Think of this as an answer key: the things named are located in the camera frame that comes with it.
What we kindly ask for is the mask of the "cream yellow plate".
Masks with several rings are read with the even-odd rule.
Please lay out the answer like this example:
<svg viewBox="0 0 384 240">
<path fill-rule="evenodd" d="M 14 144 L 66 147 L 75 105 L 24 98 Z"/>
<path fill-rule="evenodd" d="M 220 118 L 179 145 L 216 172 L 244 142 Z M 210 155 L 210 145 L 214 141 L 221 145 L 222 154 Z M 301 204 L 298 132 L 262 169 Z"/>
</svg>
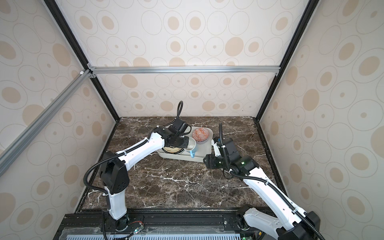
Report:
<svg viewBox="0 0 384 240">
<path fill-rule="evenodd" d="M 184 149 L 174 148 L 174 147 L 163 147 L 162 151 L 167 154 L 178 155 L 178 154 L 181 154 L 184 151 Z"/>
</svg>

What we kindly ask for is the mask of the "blue white mug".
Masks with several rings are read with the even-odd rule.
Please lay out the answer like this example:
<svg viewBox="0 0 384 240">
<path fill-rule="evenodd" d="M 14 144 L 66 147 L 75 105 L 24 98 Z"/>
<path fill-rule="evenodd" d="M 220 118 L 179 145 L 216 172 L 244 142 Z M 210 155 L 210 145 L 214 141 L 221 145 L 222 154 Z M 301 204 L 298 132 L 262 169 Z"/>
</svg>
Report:
<svg viewBox="0 0 384 240">
<path fill-rule="evenodd" d="M 189 137 L 188 145 L 185 148 L 185 150 L 189 152 L 191 158 L 195 157 L 196 150 L 197 150 L 196 147 L 197 147 L 196 140 L 192 137 Z"/>
</svg>

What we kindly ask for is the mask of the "red patterned bowl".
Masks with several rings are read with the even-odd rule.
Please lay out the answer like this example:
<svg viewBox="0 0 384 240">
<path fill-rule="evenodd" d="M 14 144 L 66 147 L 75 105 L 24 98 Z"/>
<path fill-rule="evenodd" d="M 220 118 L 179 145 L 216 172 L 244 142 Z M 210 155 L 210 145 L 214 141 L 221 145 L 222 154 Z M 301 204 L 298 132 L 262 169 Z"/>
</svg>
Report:
<svg viewBox="0 0 384 240">
<path fill-rule="evenodd" d="M 197 144 L 205 143 L 210 136 L 210 132 L 207 128 L 197 128 L 193 131 L 192 137 Z"/>
</svg>

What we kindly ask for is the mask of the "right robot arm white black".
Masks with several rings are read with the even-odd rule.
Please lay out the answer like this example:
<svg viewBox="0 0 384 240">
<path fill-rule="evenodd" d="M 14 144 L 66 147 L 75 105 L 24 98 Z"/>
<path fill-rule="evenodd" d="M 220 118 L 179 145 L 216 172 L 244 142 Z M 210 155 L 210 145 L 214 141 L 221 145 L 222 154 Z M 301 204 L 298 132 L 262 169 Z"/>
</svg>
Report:
<svg viewBox="0 0 384 240">
<path fill-rule="evenodd" d="M 245 206 L 238 210 L 238 225 L 242 229 L 255 228 L 276 240 L 323 240 L 320 217 L 306 212 L 290 200 L 265 174 L 250 156 L 241 156 L 231 138 L 212 140 L 214 154 L 206 155 L 209 169 L 221 168 L 229 177 L 244 181 L 273 211 L 274 216 Z"/>
</svg>

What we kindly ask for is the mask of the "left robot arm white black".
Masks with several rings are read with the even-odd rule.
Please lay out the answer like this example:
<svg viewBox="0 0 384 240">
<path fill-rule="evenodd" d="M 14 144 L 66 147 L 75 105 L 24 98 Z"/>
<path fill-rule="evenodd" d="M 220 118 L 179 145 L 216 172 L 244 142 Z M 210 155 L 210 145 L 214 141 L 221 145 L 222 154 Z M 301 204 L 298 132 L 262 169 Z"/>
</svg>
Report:
<svg viewBox="0 0 384 240">
<path fill-rule="evenodd" d="M 125 190 L 130 182 L 128 171 L 143 158 L 164 147 L 186 150 L 190 141 L 187 135 L 191 130 L 192 127 L 179 117 L 168 125 L 157 126 L 142 141 L 90 167 L 84 175 L 84 185 L 102 192 L 107 198 L 109 215 L 115 221 L 121 220 L 127 214 Z M 97 167 L 101 168 L 103 188 L 93 186 L 88 180 Z"/>
</svg>

